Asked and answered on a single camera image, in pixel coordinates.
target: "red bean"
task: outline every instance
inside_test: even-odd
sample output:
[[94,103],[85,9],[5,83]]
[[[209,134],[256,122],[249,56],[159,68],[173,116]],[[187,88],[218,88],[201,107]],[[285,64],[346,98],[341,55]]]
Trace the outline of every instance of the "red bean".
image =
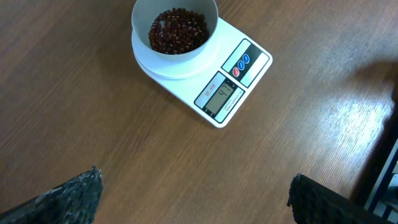
[[148,36],[153,50],[163,54],[183,54],[206,42],[209,32],[203,14],[173,8],[159,14]]

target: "button panel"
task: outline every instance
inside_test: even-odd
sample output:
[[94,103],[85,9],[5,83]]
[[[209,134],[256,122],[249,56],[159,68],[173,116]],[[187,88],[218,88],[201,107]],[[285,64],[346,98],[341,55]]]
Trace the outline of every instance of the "button panel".
[[221,68],[249,88],[268,60],[269,57],[259,47],[243,39]]

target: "digital kitchen scale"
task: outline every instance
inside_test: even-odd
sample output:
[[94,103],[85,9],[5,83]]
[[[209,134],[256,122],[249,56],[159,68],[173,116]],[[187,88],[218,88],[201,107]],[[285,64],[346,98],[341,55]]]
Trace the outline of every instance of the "digital kitchen scale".
[[172,61],[148,49],[133,31],[139,66],[153,80],[217,128],[223,128],[272,63],[252,39],[218,18],[215,38],[196,57]]

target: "table surface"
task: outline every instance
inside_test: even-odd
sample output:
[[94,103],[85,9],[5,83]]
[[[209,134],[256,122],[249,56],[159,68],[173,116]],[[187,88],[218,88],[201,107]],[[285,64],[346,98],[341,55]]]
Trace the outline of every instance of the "table surface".
[[293,223],[301,172],[351,197],[398,71],[395,0],[217,0],[274,63],[223,129],[152,81],[135,1],[0,1],[0,212],[91,168],[95,223]]

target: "white bowl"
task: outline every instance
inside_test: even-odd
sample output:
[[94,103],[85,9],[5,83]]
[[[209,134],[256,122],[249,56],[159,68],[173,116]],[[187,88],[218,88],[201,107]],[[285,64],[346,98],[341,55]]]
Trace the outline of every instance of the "white bowl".
[[[169,55],[152,50],[149,42],[149,31],[152,23],[160,13],[173,8],[185,8],[197,14],[203,14],[207,22],[209,39],[191,52],[179,55]],[[197,56],[206,46],[211,38],[214,37],[218,23],[218,9],[215,0],[137,0],[131,15],[132,29],[137,34],[138,39],[153,53],[167,60],[188,60]]]

